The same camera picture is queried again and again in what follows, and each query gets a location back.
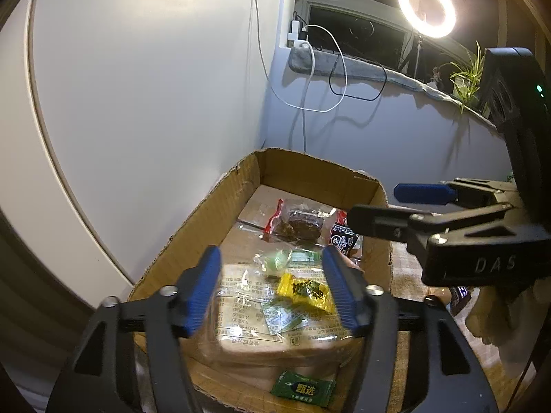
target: white wall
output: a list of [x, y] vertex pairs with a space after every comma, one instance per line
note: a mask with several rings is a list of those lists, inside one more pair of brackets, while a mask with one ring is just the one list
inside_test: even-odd
[[[306, 76], [287, 65], [289, 48], [276, 48], [271, 81], [278, 95], [299, 105]], [[333, 87], [342, 89], [344, 79]], [[381, 84], [353, 82], [347, 93], [373, 98]], [[327, 109], [338, 97], [327, 78], [315, 77], [305, 106]], [[266, 147], [302, 151], [299, 110], [268, 94]], [[381, 98], [365, 102], [345, 98], [329, 113], [306, 112], [306, 145], [311, 155], [362, 169], [381, 181], [396, 203], [398, 183], [437, 183], [455, 177], [504, 180], [511, 171], [505, 143], [495, 129], [447, 102], [388, 84]]]
[[[279, 0], [259, 0], [264, 56]], [[54, 160], [136, 281], [259, 147], [266, 80], [252, 0], [37, 0], [32, 66]]]
[[0, 31], [0, 210], [50, 272], [95, 307], [131, 285], [82, 222], [48, 155], [29, 78], [31, 8], [21, 0]]

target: potted plant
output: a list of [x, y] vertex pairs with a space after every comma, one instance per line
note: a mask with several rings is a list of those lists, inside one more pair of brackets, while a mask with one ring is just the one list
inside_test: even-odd
[[448, 62], [457, 69], [457, 72], [453, 73], [450, 79], [454, 83], [454, 96], [457, 96], [461, 101], [461, 113], [463, 113], [465, 106], [472, 107], [478, 101], [477, 92], [480, 89], [480, 79], [484, 68], [484, 55], [480, 50], [478, 41], [476, 56], [469, 51], [467, 51], [467, 54], [470, 61], [467, 65]]

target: gray cloth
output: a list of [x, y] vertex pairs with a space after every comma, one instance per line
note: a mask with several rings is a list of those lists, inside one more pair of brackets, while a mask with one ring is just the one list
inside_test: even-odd
[[[335, 61], [337, 60], [337, 66], [333, 73], [334, 77], [344, 77], [343, 63], [339, 54], [326, 53], [324, 51], [314, 51], [316, 58], [316, 69], [314, 75], [316, 76], [329, 76]], [[351, 59], [349, 57], [344, 58], [346, 62], [346, 73], [349, 79], [384, 82], [385, 72], [378, 65], [368, 64], [361, 60]], [[310, 74], [312, 70], [312, 57], [309, 48], [298, 47], [291, 48], [291, 54], [289, 55], [289, 68], [295, 73]], [[416, 79], [405, 76], [402, 73], [398, 73], [393, 70], [386, 70], [388, 75], [388, 82], [392, 82], [402, 88], [406, 88], [410, 91], [425, 93], [429, 98], [436, 100], [447, 100], [457, 106], [461, 106], [461, 102], [455, 100], [449, 95], [442, 93], [434, 88], [429, 87]]]

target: black cable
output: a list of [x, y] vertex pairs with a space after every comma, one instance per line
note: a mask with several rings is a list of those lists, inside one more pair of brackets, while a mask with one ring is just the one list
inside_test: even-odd
[[526, 362], [526, 366], [524, 367], [524, 370], [522, 371], [522, 374], [520, 375], [519, 381], [517, 382], [517, 385], [514, 387], [513, 393], [511, 397], [509, 398], [509, 402], [507, 403], [507, 407], [505, 410], [503, 410], [503, 413], [507, 413], [509, 409], [511, 408], [511, 405], [514, 401], [514, 397], [516, 396], [517, 392], [519, 391], [520, 385], [524, 378], [526, 377], [526, 373], [528, 372], [528, 368], [530, 368], [530, 365], [532, 364], [532, 361], [534, 360], [534, 351], [536, 350], [536, 347], [538, 345], [539, 339], [542, 335], [542, 330], [545, 327], [545, 325], [549, 322], [551, 318], [551, 306], [549, 309], [547, 309], [547, 314], [545, 315], [545, 320], [543, 322], [542, 328], [539, 331], [538, 338], [536, 339], [536, 343], [534, 344], [534, 348], [532, 348], [532, 352], [530, 353], [530, 357], [528, 357], [528, 361]]
[[306, 20], [304, 20], [300, 15], [297, 14], [297, 11], [293, 12], [293, 17], [298, 17], [301, 20], [302, 23], [308, 24], [308, 22]]
[[[335, 60], [335, 65], [333, 65], [333, 68], [331, 69], [331, 73], [329, 74], [329, 88], [331, 89], [332, 93], [335, 96], [342, 96], [342, 93], [339, 94], [339, 93], [335, 92], [335, 90], [333, 89], [333, 86], [331, 85], [331, 78], [333, 77], [333, 73], [335, 72], [335, 68], [337, 67], [337, 62], [339, 61], [339, 59], [340, 58], [338, 57], [337, 60]], [[344, 97], [345, 98], [358, 99], [358, 100], [366, 100], [368, 102], [373, 102], [374, 100], [377, 100], [381, 97], [382, 92], [385, 89], [386, 83], [388, 82], [388, 74], [386, 72], [386, 68], [384, 66], [382, 66], [379, 62], [375, 62], [374, 60], [367, 60], [367, 59], [362, 59], [362, 62], [378, 65], [382, 68], [382, 71], [385, 73], [385, 82], [383, 82], [383, 84], [382, 84], [381, 91], [373, 99], [360, 98], [359, 96], [352, 96], [352, 95], [344, 95]]]

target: yellow candy wrapper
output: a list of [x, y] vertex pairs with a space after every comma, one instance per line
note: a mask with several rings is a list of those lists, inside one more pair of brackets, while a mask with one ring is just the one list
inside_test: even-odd
[[297, 278], [291, 273], [283, 273], [279, 281], [277, 294], [291, 298], [293, 303], [296, 304], [311, 305], [330, 314], [337, 313], [329, 287], [317, 281]]

